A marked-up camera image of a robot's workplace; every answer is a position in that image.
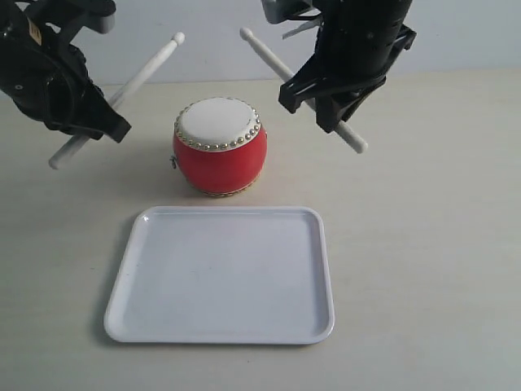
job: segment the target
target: white drum head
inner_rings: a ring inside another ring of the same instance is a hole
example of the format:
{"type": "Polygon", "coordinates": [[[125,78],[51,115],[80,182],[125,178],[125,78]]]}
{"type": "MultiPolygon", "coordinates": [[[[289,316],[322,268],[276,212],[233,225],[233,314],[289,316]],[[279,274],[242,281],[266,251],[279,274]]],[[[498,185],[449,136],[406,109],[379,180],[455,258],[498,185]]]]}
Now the white drum head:
{"type": "Polygon", "coordinates": [[[260,127],[258,114],[245,102],[211,98],[186,108],[177,119],[176,132],[191,147],[222,152],[252,141],[260,127]]]}

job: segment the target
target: toy drum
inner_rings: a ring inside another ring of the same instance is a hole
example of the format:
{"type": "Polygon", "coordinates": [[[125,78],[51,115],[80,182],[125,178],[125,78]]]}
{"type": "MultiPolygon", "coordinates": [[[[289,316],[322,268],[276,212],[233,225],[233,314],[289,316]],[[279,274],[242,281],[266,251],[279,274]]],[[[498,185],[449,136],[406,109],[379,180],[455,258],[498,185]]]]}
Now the toy drum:
{"type": "Polygon", "coordinates": [[[205,99],[176,119],[177,165],[193,187],[211,196],[233,195],[255,182],[267,147],[259,114],[238,99],[205,99]]]}

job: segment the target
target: drumstick tip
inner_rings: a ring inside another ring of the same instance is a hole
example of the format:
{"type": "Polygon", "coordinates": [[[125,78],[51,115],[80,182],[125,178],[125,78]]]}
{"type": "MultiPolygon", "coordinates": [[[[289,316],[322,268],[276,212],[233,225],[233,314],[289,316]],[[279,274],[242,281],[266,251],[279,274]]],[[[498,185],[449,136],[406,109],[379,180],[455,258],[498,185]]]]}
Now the drumstick tip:
{"type": "Polygon", "coordinates": [[[248,29],[246,27],[242,27],[240,30],[240,33],[241,33],[241,38],[244,41],[247,41],[248,39],[253,38],[253,31],[251,31],[250,29],[248,29]]]}
{"type": "Polygon", "coordinates": [[[175,35],[172,37],[172,41],[175,41],[178,45],[182,45],[182,43],[185,41],[185,38],[185,34],[175,33],[175,35]]]}

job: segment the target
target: white tray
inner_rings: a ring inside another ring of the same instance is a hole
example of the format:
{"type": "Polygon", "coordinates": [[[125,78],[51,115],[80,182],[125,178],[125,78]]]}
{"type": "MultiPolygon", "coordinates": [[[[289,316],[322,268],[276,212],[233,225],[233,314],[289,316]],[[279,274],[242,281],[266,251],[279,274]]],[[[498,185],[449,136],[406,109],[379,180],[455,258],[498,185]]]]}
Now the white tray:
{"type": "Polygon", "coordinates": [[[105,314],[120,342],[307,345],[334,322],[322,220],[298,207],[148,209],[105,314]]]}

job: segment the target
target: red drum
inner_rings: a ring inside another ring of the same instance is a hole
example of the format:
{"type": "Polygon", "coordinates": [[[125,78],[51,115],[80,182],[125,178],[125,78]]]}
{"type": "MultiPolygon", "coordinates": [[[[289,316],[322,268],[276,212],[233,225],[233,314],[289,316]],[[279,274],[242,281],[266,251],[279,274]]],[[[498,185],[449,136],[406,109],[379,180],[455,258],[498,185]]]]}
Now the red drum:
{"type": "Polygon", "coordinates": [[[211,196],[233,195],[255,182],[267,148],[259,115],[238,99],[205,99],[176,119],[177,165],[193,187],[211,196]]]}

